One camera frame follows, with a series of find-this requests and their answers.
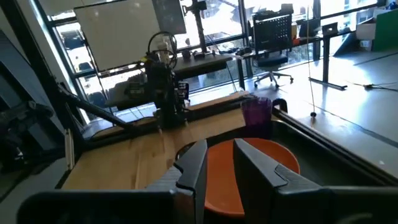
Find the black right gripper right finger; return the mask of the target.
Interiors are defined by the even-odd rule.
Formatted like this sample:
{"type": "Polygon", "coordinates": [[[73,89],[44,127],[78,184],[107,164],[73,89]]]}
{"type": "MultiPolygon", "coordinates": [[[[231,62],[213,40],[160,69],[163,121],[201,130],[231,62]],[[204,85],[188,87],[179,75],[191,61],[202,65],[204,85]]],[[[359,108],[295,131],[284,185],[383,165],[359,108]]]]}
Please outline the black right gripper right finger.
{"type": "Polygon", "coordinates": [[[247,224],[323,221],[320,185],[286,168],[243,139],[233,142],[233,162],[247,224]]]}

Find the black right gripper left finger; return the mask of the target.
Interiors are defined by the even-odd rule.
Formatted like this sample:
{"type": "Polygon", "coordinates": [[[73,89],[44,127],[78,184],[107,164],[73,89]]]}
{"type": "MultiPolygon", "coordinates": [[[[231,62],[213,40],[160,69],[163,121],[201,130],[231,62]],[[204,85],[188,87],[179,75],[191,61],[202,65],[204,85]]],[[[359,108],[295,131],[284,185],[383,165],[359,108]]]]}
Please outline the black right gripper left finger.
{"type": "Polygon", "coordinates": [[[158,224],[203,224],[207,180],[207,141],[193,144],[158,180],[146,187],[154,195],[158,224]]]}

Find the orange plate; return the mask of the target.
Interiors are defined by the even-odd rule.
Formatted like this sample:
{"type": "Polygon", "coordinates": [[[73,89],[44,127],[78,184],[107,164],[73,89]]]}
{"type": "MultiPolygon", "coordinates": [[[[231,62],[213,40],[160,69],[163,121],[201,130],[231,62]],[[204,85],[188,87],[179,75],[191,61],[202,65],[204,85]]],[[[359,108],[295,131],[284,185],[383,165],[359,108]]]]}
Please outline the orange plate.
{"type": "MultiPolygon", "coordinates": [[[[244,140],[290,170],[300,173],[296,156],[286,147],[261,138],[244,140]]],[[[244,210],[234,176],[233,140],[229,139],[210,146],[207,165],[205,208],[218,215],[242,218],[244,210]]]]}

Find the purple translucent cup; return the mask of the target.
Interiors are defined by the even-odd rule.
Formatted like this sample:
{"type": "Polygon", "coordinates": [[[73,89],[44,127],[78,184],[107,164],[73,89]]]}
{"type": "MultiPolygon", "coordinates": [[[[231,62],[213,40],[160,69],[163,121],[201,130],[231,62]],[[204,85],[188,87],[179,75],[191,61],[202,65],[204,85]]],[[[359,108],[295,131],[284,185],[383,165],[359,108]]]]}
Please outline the purple translucent cup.
{"type": "Polygon", "coordinates": [[[243,136],[267,139],[272,129],[272,100],[255,96],[242,102],[241,110],[245,122],[243,136]]]}

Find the dark green plastic tray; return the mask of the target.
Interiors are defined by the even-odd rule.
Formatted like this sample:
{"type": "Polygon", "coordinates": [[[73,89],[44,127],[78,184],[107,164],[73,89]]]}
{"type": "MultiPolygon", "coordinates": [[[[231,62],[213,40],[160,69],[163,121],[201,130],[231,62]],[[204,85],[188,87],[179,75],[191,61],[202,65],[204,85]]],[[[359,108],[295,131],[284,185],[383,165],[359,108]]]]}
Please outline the dark green plastic tray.
{"type": "Polygon", "coordinates": [[[270,121],[265,125],[216,130],[205,126],[203,131],[188,127],[188,142],[177,155],[199,139],[206,139],[209,146],[233,138],[261,138],[274,141],[291,151],[297,158],[300,173],[319,185],[394,186],[398,177],[370,165],[347,150],[327,140],[316,131],[292,121],[270,121]]]}

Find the dark desk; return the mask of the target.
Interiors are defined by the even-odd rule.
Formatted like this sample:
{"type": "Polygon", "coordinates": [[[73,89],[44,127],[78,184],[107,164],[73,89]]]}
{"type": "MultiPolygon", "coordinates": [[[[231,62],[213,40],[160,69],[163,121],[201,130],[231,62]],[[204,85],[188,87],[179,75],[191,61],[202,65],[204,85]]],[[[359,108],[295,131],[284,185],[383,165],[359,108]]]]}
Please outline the dark desk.
{"type": "Polygon", "coordinates": [[[130,83],[135,81],[143,82],[144,80],[145,75],[142,73],[129,77],[125,82],[116,84],[114,88],[109,90],[109,99],[105,101],[105,107],[117,107],[119,111],[122,111],[150,103],[147,97],[140,96],[138,99],[133,99],[127,93],[130,83]]]}

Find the grey desk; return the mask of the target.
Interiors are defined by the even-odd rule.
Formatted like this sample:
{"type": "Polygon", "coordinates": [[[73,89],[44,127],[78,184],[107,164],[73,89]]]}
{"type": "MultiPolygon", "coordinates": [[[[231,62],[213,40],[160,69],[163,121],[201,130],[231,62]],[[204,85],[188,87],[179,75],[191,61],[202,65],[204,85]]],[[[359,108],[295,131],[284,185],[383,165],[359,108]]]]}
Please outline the grey desk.
{"type": "Polygon", "coordinates": [[[174,73],[178,80],[197,77],[202,74],[225,69],[227,67],[227,62],[232,59],[233,57],[228,54],[210,54],[197,60],[193,57],[190,57],[188,60],[184,60],[183,57],[179,57],[174,68],[174,73]]]}

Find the black monitor stand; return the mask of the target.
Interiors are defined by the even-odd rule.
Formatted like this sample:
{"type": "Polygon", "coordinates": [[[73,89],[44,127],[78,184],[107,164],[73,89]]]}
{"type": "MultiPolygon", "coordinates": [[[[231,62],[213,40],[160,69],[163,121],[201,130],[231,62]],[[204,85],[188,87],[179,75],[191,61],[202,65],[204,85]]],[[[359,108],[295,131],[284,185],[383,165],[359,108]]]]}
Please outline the black monitor stand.
{"type": "Polygon", "coordinates": [[[191,12],[195,17],[195,22],[197,25],[201,52],[193,53],[193,58],[195,60],[205,58],[207,55],[215,55],[214,50],[212,50],[211,52],[207,50],[203,25],[201,22],[200,13],[206,9],[207,9],[206,1],[199,1],[199,0],[192,0],[192,4],[190,6],[182,6],[183,15],[186,16],[189,12],[191,12]]]}

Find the whiteboard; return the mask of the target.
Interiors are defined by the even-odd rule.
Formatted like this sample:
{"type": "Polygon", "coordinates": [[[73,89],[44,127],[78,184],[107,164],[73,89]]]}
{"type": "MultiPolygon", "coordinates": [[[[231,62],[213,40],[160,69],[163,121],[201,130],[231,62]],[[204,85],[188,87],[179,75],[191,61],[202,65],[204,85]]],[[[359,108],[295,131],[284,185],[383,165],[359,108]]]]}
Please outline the whiteboard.
{"type": "Polygon", "coordinates": [[[152,0],[118,0],[74,8],[97,70],[139,60],[160,31],[152,0]]]}

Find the dark monitor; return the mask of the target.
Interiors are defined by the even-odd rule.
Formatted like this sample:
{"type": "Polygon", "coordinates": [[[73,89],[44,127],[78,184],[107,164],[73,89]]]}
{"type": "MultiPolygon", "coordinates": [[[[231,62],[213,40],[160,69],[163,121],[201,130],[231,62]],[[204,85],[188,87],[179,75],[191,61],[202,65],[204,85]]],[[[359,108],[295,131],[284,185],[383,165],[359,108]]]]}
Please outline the dark monitor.
{"type": "Polygon", "coordinates": [[[161,31],[173,35],[187,33],[180,0],[152,0],[152,4],[161,31]]]}

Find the black office chair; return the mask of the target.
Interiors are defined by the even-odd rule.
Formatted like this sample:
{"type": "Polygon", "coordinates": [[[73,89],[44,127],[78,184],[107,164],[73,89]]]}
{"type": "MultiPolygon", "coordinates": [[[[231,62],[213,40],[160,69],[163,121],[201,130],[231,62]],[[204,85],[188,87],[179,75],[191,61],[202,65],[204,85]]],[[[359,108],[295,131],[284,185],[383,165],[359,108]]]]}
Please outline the black office chair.
{"type": "Polygon", "coordinates": [[[266,74],[254,81],[257,88],[261,80],[269,78],[278,88],[277,80],[283,76],[277,70],[288,62],[292,49],[292,15],[286,12],[255,13],[252,16],[252,38],[257,66],[266,74]]]}

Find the black table with thin legs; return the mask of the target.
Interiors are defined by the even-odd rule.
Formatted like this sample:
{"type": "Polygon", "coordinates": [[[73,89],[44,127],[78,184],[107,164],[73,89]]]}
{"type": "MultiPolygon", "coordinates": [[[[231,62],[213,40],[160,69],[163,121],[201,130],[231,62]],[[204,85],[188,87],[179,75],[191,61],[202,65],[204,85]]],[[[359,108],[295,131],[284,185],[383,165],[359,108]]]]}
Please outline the black table with thin legs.
{"type": "Polygon", "coordinates": [[[334,22],[331,24],[327,24],[324,26],[318,26],[314,28],[313,35],[310,36],[310,23],[313,20],[303,20],[297,21],[296,24],[300,27],[300,30],[304,30],[306,28],[306,34],[304,37],[300,37],[299,43],[294,44],[294,47],[299,45],[308,45],[309,43],[314,42],[323,42],[323,73],[322,79],[316,79],[309,77],[308,79],[311,82],[319,83],[324,86],[328,86],[337,90],[345,90],[348,86],[347,85],[339,85],[329,82],[329,65],[330,65],[330,40],[334,37],[346,35],[353,33],[354,30],[350,28],[344,28],[342,30],[338,29],[338,23],[334,22]]]}

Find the cardboard box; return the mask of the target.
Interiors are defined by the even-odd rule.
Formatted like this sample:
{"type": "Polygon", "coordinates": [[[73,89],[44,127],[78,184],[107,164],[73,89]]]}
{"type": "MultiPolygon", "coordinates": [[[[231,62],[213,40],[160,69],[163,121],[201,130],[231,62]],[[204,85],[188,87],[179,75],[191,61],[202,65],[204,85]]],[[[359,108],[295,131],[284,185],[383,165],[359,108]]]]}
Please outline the cardboard box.
{"type": "Polygon", "coordinates": [[[359,47],[363,50],[372,51],[376,39],[376,19],[370,18],[356,26],[356,38],[359,47]]]}

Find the green panel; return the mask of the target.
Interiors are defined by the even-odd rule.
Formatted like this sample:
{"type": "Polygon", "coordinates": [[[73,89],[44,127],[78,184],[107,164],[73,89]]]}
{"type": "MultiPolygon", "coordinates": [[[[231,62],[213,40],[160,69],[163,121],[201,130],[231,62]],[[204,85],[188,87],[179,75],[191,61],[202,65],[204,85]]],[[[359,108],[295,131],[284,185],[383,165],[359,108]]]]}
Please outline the green panel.
{"type": "Polygon", "coordinates": [[[376,16],[373,51],[398,48],[398,9],[390,10],[376,16]]]}

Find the silver frame bracket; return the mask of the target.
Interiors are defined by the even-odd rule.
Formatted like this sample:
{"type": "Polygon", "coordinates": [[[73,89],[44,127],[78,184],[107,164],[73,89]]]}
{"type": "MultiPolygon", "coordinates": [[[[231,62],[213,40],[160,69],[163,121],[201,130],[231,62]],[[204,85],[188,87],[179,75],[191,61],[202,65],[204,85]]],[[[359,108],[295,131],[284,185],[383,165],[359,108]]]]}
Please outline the silver frame bracket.
{"type": "Polygon", "coordinates": [[[69,129],[66,129],[64,137],[65,137],[65,158],[67,162],[67,169],[72,170],[75,166],[73,134],[69,129]]]}

